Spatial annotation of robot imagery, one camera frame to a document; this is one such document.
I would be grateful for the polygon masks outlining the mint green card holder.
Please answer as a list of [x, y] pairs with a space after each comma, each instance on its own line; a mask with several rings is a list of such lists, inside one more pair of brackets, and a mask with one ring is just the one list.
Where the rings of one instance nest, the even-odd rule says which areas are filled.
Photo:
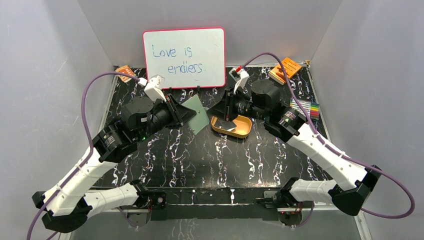
[[209, 123], [207, 111], [202, 105], [199, 96], [196, 94], [182, 103], [182, 105], [190, 110], [195, 111], [194, 117], [188, 121], [188, 127], [194, 135], [197, 135]]

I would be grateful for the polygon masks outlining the orange oval tray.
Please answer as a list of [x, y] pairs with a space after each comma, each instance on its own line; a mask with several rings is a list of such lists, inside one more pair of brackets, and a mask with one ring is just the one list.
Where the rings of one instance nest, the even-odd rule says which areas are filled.
[[238, 115], [233, 121], [224, 121], [215, 116], [211, 117], [211, 128], [220, 134], [245, 139], [251, 132], [252, 120]]

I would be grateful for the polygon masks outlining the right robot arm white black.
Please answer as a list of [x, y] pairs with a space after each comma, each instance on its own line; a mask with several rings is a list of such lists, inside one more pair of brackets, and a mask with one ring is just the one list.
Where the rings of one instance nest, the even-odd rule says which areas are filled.
[[281, 101], [280, 89], [270, 80], [255, 81], [250, 96], [227, 88], [207, 113], [227, 122], [238, 116], [262, 120], [271, 135], [304, 153], [332, 177], [323, 181], [292, 177], [278, 193], [259, 199], [261, 204], [277, 208], [295, 207], [305, 201], [322, 202], [356, 216], [381, 176], [372, 168], [332, 152], [335, 146], [314, 133], [304, 115]]

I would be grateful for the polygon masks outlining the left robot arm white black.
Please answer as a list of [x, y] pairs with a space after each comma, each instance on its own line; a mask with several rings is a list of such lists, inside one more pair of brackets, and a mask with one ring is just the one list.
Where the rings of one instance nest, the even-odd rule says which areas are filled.
[[182, 127], [196, 115], [195, 110], [178, 103], [171, 94], [156, 101], [146, 96], [132, 98], [121, 108], [119, 117], [92, 139], [87, 155], [55, 187], [32, 196], [35, 206], [44, 211], [44, 227], [70, 233], [90, 217], [110, 209], [163, 208], [166, 194], [148, 190], [140, 180], [98, 192], [90, 192], [90, 188], [135, 152], [139, 143], [164, 128]]

